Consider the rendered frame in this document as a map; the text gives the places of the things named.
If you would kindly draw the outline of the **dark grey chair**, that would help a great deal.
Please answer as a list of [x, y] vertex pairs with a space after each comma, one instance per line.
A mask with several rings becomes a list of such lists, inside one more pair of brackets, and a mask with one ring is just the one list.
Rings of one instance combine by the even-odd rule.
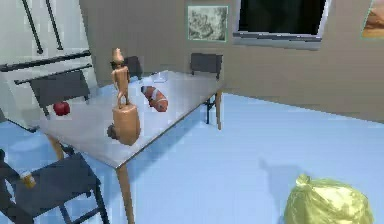
[[[194, 75], [196, 72], [206, 72], [216, 75], [216, 80], [220, 79], [220, 73], [222, 68], [222, 55], [217, 54], [206, 54], [206, 53], [192, 53], [190, 57], [190, 70], [191, 74]], [[208, 98], [204, 105], [207, 108], [207, 112], [210, 112], [213, 106], [216, 107], [216, 122], [218, 128], [221, 128], [220, 120], [220, 103], [221, 103], [222, 93], [215, 93], [215, 100], [211, 101], [211, 98]]]
[[140, 60], [137, 56], [130, 56], [123, 58], [122, 56], [115, 55], [111, 62], [112, 66], [112, 80], [125, 80], [129, 82], [132, 77], [137, 80], [141, 79], [142, 67]]
[[[0, 212], [14, 224], [34, 224], [36, 217], [56, 207], [66, 224], [82, 224], [97, 213], [102, 224], [110, 224], [100, 180], [80, 153], [31, 173], [36, 185], [27, 188], [20, 174], [5, 162], [5, 152], [0, 149]], [[97, 207], [72, 220], [65, 203], [82, 194], [93, 194]]]
[[77, 97], [88, 100], [90, 94], [81, 70], [32, 80], [30, 86], [45, 116], [49, 115], [47, 107], [50, 105]]

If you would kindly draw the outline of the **grey table with wooden legs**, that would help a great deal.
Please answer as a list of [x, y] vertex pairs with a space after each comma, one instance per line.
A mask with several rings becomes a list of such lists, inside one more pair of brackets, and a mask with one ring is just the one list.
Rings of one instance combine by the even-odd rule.
[[[129, 85], [129, 99], [138, 108], [141, 133], [131, 146], [107, 136], [113, 123], [112, 108], [117, 91], [101, 88], [89, 101], [75, 101], [67, 116], [41, 117], [36, 121], [53, 145], [62, 142], [115, 169], [122, 192], [127, 224], [135, 224], [126, 163], [193, 112], [210, 97], [220, 96], [224, 85], [213, 75], [191, 75], [165, 71], [167, 81], [155, 83], [151, 77]], [[143, 86], [154, 86], [168, 99], [168, 109], [159, 113], [151, 108], [141, 93]]]

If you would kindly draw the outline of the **orange striped fish toy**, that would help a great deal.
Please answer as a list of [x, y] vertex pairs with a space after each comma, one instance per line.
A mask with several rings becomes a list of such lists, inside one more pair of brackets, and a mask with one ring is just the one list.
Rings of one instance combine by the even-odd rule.
[[168, 100], [159, 89], [154, 86], [142, 86], [141, 92], [148, 100], [150, 107], [153, 107], [157, 112], [167, 111]]

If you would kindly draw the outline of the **clear glass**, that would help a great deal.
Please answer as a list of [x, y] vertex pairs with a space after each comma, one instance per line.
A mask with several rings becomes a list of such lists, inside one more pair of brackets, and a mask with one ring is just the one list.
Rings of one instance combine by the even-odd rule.
[[155, 83], [164, 83], [168, 80], [168, 71], [165, 70], [154, 73], [152, 78]]

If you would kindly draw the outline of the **tan wooden figure statue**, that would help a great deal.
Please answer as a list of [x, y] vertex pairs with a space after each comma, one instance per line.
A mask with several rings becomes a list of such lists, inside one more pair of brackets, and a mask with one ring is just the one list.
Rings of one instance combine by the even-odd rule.
[[132, 146], [140, 135], [140, 120], [137, 106], [129, 101], [129, 70], [119, 48], [112, 50], [112, 61], [111, 76], [117, 90], [117, 104], [112, 109], [113, 123], [108, 127], [108, 134], [120, 143]]

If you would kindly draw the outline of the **grey framed picture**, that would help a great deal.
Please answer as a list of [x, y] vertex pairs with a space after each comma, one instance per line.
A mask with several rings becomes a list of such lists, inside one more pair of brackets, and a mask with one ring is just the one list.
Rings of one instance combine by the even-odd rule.
[[224, 5], [189, 5], [187, 7], [188, 39], [225, 42], [228, 7]]

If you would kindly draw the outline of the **red apple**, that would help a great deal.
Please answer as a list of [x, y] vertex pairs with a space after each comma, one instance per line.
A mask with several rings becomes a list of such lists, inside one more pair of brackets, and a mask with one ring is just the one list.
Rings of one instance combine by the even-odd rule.
[[53, 105], [53, 110], [57, 116], [65, 116], [70, 113], [70, 106], [67, 102], [59, 102]]

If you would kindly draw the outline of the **yellow rubbish bag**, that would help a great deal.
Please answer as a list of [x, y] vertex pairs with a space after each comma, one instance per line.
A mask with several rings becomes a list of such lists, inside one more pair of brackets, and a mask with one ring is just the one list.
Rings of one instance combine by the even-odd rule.
[[351, 185], [301, 174], [291, 190], [284, 224], [373, 224], [368, 198]]

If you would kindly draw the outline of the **small orange bottle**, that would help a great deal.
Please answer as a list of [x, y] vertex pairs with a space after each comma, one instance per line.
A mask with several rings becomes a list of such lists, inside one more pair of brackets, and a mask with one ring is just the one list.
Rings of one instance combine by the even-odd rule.
[[27, 188], [33, 188], [36, 185], [35, 179], [29, 171], [22, 172], [20, 174], [20, 179]]

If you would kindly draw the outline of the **white fridge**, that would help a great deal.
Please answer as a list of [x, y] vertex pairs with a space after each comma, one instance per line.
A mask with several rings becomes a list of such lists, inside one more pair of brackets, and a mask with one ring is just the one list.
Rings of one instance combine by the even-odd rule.
[[[90, 50], [80, 8], [80, 0], [50, 0], [63, 50], [57, 50], [55, 34], [45, 0], [27, 0], [43, 54], [37, 46], [21, 0], [0, 0], [0, 65], [29, 62]], [[36, 130], [36, 121], [44, 115], [30, 82], [24, 80], [92, 64], [91, 56], [57, 63], [0, 71], [0, 110], [4, 117], [20, 127]], [[94, 68], [81, 70], [91, 91], [97, 89]]]

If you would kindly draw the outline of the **orange framed picture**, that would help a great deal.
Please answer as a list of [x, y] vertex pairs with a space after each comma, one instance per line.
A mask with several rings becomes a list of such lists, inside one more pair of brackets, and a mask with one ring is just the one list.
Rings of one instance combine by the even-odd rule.
[[384, 0], [372, 0], [365, 18], [361, 37], [384, 40]]

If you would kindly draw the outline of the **dark window with grey frame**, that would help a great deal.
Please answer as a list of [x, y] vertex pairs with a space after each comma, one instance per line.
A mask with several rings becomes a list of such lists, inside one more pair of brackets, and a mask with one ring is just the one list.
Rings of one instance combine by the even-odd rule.
[[236, 0], [236, 45], [319, 50], [333, 0]]

